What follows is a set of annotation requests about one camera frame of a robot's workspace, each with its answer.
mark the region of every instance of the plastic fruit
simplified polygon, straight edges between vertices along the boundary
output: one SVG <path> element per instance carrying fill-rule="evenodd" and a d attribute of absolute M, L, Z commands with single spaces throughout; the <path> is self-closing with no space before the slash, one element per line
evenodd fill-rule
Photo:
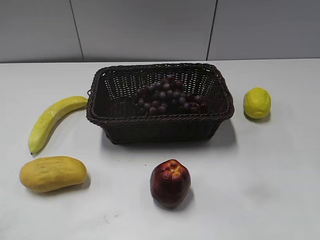
<path fill-rule="evenodd" d="M 190 185 L 189 171 L 175 159 L 156 166 L 150 178 L 151 196 L 169 209 L 177 207 L 185 199 Z"/>
<path fill-rule="evenodd" d="M 61 118 L 71 111 L 86 106 L 87 102 L 88 99 L 83 96 L 71 96 L 48 107 L 36 121 L 29 136 L 30 153 L 35 154 L 44 147 L 51 130 Z"/>
<path fill-rule="evenodd" d="M 262 119 L 270 113 L 271 97 L 269 93 L 260 87 L 248 91 L 243 99 L 243 109 L 252 119 Z"/>
<path fill-rule="evenodd" d="M 68 156 L 37 158 L 20 170 L 20 182 L 35 192 L 49 192 L 81 184 L 87 178 L 87 169 L 78 159 Z"/>
<path fill-rule="evenodd" d="M 155 116 L 207 113 L 208 104 L 203 96 L 194 96 L 190 92 L 184 92 L 185 88 L 186 86 L 181 80 L 175 79 L 173 75 L 168 75 L 156 83 L 137 89 L 134 94 L 137 115 Z M 166 106 L 161 107 L 159 103 L 166 103 Z"/>

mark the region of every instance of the yellow banana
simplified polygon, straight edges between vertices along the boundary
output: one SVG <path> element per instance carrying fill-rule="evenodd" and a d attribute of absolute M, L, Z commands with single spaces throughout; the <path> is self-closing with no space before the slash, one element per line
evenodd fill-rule
<path fill-rule="evenodd" d="M 52 128 L 62 117 L 84 107 L 87 102 L 88 99 L 83 96 L 71 96 L 48 107 L 36 121 L 29 136 L 30 153 L 35 154 L 44 147 Z"/>

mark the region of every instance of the brown wicker basket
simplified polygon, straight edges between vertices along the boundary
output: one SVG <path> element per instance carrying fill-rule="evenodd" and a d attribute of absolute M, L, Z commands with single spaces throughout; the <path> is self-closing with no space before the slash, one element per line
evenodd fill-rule
<path fill-rule="evenodd" d="M 208 113 L 137 116 L 136 90 L 169 74 L 181 80 L 187 92 L 202 95 Z M 103 128 L 114 144 L 208 140 L 235 111 L 225 79 L 210 64 L 105 67 L 94 75 L 88 94 L 87 119 Z"/>

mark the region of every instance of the grape bunch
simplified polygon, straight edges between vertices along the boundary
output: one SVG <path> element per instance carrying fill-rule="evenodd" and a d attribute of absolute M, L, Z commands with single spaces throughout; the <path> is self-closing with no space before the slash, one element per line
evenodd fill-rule
<path fill-rule="evenodd" d="M 173 75 L 136 91 L 140 116 L 206 113 L 208 105 L 201 95 L 186 93 L 186 86 Z"/>

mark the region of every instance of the lemon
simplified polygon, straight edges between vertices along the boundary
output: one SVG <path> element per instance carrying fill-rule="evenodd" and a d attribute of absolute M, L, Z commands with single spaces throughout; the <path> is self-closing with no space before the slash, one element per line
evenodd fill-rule
<path fill-rule="evenodd" d="M 243 108 L 250 118 L 262 119 L 270 113 L 271 97 L 263 88 L 255 87 L 245 94 Z"/>

